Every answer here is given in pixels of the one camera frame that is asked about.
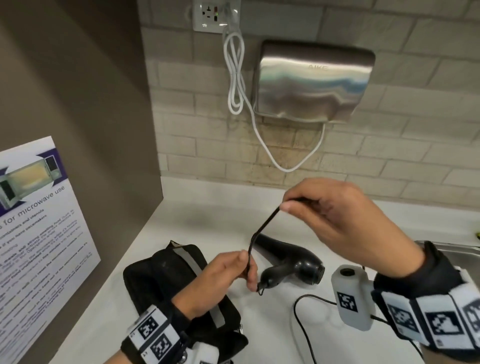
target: stainless steel hand dryer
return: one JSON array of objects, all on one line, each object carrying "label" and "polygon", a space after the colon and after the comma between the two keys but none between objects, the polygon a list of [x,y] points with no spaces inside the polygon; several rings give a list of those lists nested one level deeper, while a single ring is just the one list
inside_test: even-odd
[{"label": "stainless steel hand dryer", "polygon": [[368,84],[367,49],[267,40],[255,69],[257,114],[302,122],[346,122]]}]

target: poster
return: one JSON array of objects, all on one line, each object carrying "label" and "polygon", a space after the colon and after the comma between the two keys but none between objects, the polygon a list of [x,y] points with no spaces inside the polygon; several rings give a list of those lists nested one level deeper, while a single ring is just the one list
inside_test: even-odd
[{"label": "poster", "polygon": [[99,261],[52,138],[0,152],[1,364],[20,361]]}]

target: hand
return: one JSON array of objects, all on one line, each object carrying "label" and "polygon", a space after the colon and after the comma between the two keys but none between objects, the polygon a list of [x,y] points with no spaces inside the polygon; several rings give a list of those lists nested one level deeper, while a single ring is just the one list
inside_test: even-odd
[{"label": "hand", "polygon": [[257,291],[257,264],[250,257],[248,277],[245,268],[248,252],[220,253],[188,286],[175,295],[172,303],[190,320],[202,316],[227,294],[228,288],[237,278],[247,280],[247,287]]},{"label": "hand", "polygon": [[[289,201],[299,197],[312,202]],[[303,220],[335,253],[388,277],[405,277],[425,259],[423,250],[352,183],[305,179],[283,201],[280,210]]]}]

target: tile wall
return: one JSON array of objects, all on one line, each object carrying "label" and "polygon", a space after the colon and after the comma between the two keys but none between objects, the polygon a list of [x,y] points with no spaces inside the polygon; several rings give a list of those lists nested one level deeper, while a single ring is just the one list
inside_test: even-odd
[{"label": "tile wall", "polygon": [[[163,175],[283,189],[323,176],[375,198],[480,208],[480,0],[243,0],[249,89],[265,38],[377,56],[350,123],[329,125],[293,173],[271,165],[249,114],[229,114],[221,36],[192,31],[190,0],[138,1]],[[257,121],[285,167],[319,138],[316,125]]]}]

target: microwave image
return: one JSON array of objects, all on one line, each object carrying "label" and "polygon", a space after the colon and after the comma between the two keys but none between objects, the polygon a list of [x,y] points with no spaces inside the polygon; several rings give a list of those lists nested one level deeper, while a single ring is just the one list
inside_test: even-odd
[{"label": "microwave image", "polygon": [[22,198],[38,191],[61,176],[54,156],[43,158],[0,176],[0,204],[8,210]]}]

